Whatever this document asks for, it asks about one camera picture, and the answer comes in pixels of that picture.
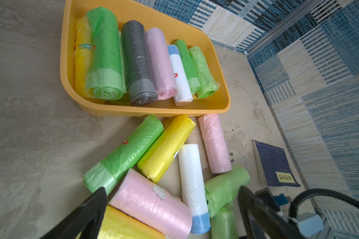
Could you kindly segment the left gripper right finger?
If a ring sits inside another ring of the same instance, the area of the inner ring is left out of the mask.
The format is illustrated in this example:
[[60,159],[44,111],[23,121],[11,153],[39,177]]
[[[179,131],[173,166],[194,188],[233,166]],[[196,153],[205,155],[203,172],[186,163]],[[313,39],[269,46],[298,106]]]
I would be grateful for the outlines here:
[[247,187],[239,188],[237,202],[248,239],[304,238]]

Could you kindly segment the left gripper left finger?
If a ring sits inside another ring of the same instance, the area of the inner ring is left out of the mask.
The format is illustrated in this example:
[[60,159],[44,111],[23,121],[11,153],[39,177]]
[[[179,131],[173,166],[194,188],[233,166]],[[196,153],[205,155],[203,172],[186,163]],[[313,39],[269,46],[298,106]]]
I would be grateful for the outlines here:
[[104,219],[106,205],[106,190],[101,187],[42,238],[96,239]]

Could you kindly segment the light green roll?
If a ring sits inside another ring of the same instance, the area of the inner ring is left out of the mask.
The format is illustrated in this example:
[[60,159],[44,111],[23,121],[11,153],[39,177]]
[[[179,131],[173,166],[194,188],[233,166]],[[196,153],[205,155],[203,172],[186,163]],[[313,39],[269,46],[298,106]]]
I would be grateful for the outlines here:
[[212,239],[238,239],[235,214],[232,210],[222,207],[211,219]]
[[240,165],[205,182],[205,195],[210,218],[214,218],[222,207],[232,207],[241,186],[250,183],[249,173]]
[[212,75],[207,64],[206,57],[201,48],[194,46],[188,51],[195,67],[195,71],[197,72],[200,84],[200,89],[197,91],[196,95],[199,99],[207,98],[218,90],[219,83],[216,82],[214,76]]

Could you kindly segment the pink roll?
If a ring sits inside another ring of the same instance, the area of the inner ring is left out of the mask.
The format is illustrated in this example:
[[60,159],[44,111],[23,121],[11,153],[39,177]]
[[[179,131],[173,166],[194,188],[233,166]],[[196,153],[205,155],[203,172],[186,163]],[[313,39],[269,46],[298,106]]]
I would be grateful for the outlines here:
[[227,144],[218,114],[200,116],[198,123],[211,173],[221,174],[231,171]]
[[190,234],[189,207],[132,168],[110,205],[171,239],[186,239]]
[[178,91],[165,35],[159,28],[151,28],[146,31],[145,36],[158,99],[168,100]]

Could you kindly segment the grey roll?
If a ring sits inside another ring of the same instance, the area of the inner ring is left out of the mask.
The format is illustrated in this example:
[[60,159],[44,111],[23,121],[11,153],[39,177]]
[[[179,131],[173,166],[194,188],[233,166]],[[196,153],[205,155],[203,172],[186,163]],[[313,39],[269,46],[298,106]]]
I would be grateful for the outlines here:
[[144,26],[135,20],[122,28],[122,42],[126,67],[126,85],[130,104],[141,107],[158,99],[151,70]]

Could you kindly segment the thin dark green roll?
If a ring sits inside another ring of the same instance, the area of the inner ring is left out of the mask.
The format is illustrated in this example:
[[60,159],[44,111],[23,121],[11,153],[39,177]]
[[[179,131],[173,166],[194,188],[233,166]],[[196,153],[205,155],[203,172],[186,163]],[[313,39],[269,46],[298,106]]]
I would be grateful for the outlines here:
[[179,50],[191,94],[195,95],[200,90],[200,83],[187,44],[184,40],[177,40],[174,42],[174,45]]

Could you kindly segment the large yellow bag roll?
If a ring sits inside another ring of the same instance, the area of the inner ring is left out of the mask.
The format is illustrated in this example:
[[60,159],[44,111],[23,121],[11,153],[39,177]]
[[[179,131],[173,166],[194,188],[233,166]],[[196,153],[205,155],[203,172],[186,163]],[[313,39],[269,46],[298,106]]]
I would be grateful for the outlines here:
[[86,75],[91,62],[91,30],[87,16],[78,18],[75,23],[74,51],[74,90],[83,98],[94,98],[91,89],[87,89]]

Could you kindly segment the small yellow roll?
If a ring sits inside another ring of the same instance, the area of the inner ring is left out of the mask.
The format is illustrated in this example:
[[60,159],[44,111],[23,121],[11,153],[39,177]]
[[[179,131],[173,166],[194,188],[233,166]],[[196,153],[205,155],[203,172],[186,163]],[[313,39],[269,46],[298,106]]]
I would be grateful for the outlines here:
[[107,205],[98,239],[165,239],[165,235]]

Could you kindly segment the yellow roll near box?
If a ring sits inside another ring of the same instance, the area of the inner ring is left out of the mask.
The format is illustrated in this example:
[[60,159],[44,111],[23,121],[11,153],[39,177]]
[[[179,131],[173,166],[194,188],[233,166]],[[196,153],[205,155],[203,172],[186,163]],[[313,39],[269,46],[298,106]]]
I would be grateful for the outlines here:
[[139,171],[154,183],[158,183],[172,164],[175,153],[184,145],[195,127],[187,115],[179,115],[165,121],[164,131],[137,163]]

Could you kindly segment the white roll blue end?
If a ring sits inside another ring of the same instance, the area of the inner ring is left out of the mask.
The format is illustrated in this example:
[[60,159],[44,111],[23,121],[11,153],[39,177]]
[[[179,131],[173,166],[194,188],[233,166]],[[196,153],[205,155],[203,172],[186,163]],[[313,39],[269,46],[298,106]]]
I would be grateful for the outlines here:
[[178,152],[182,200],[190,208],[190,233],[202,235],[210,231],[211,223],[205,196],[200,154],[197,144],[185,144]]

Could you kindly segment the yellow plastic storage box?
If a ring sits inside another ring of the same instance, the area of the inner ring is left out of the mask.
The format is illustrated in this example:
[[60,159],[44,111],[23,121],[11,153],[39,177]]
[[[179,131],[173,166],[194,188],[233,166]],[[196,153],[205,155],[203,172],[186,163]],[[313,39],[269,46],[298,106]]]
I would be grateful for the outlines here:
[[[209,69],[219,83],[219,88],[212,96],[198,99],[184,107],[176,107],[173,100],[156,101],[144,107],[133,107],[129,103],[117,105],[101,105],[92,103],[79,96],[73,88],[75,51],[75,23],[87,11],[105,7],[117,17],[118,26],[136,20],[142,23],[145,29],[157,27],[166,37],[167,43],[181,39],[189,47],[198,46],[206,57]],[[188,115],[198,117],[204,114],[223,114],[230,109],[231,98],[220,66],[213,43],[201,30],[182,21],[156,11],[136,1],[66,1],[63,13],[61,48],[60,48],[60,78],[61,83],[77,105],[85,112],[94,116],[126,116],[142,117],[155,115],[157,117],[172,117]]]

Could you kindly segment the dark blue notebook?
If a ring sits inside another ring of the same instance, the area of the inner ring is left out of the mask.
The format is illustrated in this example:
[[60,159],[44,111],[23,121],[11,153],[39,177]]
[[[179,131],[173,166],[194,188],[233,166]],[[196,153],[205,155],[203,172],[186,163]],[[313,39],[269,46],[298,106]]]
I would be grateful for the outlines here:
[[259,183],[263,187],[295,187],[294,177],[285,150],[260,141],[252,141]]

